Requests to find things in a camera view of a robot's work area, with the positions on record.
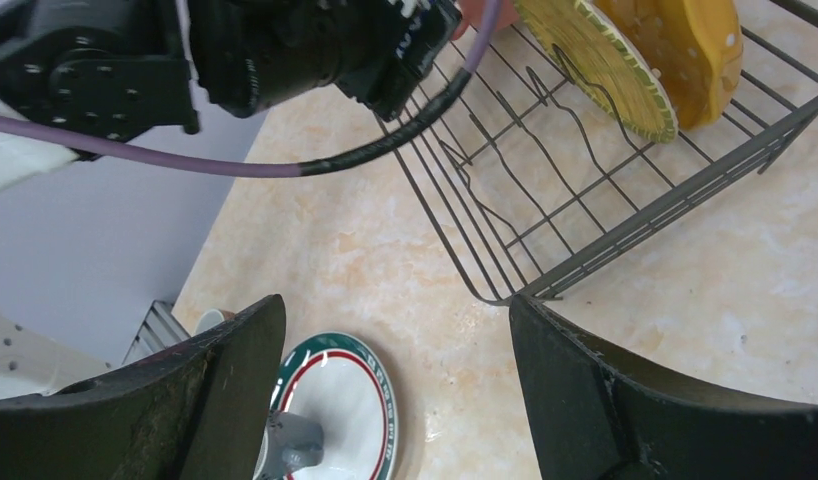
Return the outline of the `woven bamboo round tray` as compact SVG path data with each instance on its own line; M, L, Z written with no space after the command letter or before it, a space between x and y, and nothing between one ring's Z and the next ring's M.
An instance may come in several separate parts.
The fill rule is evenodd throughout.
M637 48L593 2L513 5L548 57L603 111L646 140L675 140L679 123L664 87Z

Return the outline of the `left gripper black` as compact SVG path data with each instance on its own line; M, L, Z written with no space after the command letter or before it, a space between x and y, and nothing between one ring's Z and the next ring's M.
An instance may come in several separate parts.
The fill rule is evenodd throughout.
M187 7L198 83L238 118L334 85L389 122L462 20L451 1L192 0Z

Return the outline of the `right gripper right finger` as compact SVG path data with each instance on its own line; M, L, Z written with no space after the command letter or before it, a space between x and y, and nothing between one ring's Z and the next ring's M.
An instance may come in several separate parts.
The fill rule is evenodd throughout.
M516 296L512 345L546 479L818 479L818 405L722 387Z

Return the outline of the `yellow polka dot plate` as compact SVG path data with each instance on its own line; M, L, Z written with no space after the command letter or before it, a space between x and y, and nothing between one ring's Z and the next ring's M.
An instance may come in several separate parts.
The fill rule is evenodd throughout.
M679 127L718 120L742 72L743 37L732 0L596 1L658 76Z

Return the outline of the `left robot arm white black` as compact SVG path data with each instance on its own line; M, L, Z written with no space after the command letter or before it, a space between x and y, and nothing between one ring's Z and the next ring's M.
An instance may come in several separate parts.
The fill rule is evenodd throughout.
M392 153L439 120L489 45L500 3L485 8L463 65L415 117L382 138L301 163L247 164L138 147L158 126L200 130L190 82L249 118L336 86L380 120L394 120L451 40L452 1L8 1L0 6L0 133L14 148L0 191L103 156L238 178L299 178L349 170Z

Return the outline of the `pink mug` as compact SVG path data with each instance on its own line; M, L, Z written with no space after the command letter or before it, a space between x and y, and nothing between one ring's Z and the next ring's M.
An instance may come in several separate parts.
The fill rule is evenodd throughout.
M482 23L485 0L457 0L456 4L461 12L462 19L454 31L451 39L458 40L468 30L474 27L479 30ZM510 0L503 0L497 17L495 31L500 31L519 20L519 14Z

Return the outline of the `dark wire dish rack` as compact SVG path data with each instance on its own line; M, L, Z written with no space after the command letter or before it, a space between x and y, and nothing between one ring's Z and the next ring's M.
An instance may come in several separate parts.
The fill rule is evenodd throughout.
M745 67L719 120L649 142L614 122L522 25L396 158L469 291L556 300L748 174L818 117L818 1L742 1Z

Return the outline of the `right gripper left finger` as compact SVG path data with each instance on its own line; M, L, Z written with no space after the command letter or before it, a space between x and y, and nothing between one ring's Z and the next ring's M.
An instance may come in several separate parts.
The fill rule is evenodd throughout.
M251 478L285 331L269 295L120 369L0 400L0 479Z

